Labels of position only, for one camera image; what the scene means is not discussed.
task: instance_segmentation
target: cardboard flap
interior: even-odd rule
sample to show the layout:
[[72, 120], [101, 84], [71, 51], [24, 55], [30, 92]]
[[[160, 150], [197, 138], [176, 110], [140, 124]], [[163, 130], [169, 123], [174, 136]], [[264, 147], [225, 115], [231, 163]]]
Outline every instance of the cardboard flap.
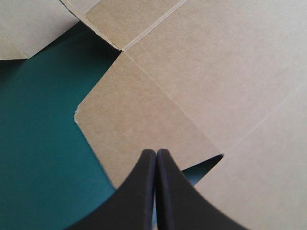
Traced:
[[76, 17], [113, 47], [126, 50], [186, 0], [102, 0], [87, 14], [61, 0]]
[[30, 58], [77, 21], [58, 0], [1, 1], [0, 58]]

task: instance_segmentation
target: green cutting mat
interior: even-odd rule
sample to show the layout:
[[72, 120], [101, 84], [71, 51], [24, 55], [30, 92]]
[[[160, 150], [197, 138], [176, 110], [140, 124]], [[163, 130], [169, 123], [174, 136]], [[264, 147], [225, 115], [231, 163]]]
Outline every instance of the green cutting mat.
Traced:
[[[58, 230], [113, 192], [74, 123], [119, 53], [81, 23], [29, 60], [0, 61], [0, 230]], [[216, 164], [185, 174], [195, 184]]]

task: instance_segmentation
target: cardboard edge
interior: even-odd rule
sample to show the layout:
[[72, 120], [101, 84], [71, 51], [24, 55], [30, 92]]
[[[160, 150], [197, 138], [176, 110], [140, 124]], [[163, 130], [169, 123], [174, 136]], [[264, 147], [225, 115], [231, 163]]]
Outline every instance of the cardboard edge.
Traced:
[[112, 42], [110, 38], [108, 38], [107, 35], [105, 35], [102, 31], [100, 31], [90, 20], [88, 20], [85, 15], [78, 10], [77, 7], [75, 7], [70, 0], [60, 0], [60, 2], [65, 6], [65, 8], [72, 13], [76, 18], [78, 18], [81, 22], [83, 22], [87, 27], [89, 27], [91, 30], [95, 32], [99, 37], [104, 39], [106, 42], [108, 42], [112, 47], [114, 47], [116, 50], [121, 50], [117, 45]]

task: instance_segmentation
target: flat cardboard box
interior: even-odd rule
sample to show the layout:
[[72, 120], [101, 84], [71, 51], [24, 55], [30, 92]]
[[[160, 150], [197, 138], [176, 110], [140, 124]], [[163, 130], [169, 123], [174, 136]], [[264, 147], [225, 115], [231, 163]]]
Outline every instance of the flat cardboard box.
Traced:
[[[72, 0], [83, 13], [99, 0]], [[30, 58], [78, 20], [59, 0], [0, 2], [0, 60]]]
[[118, 59], [75, 120], [118, 187], [142, 149], [185, 169], [248, 229], [307, 228], [307, 2], [103, 0], [66, 7]]

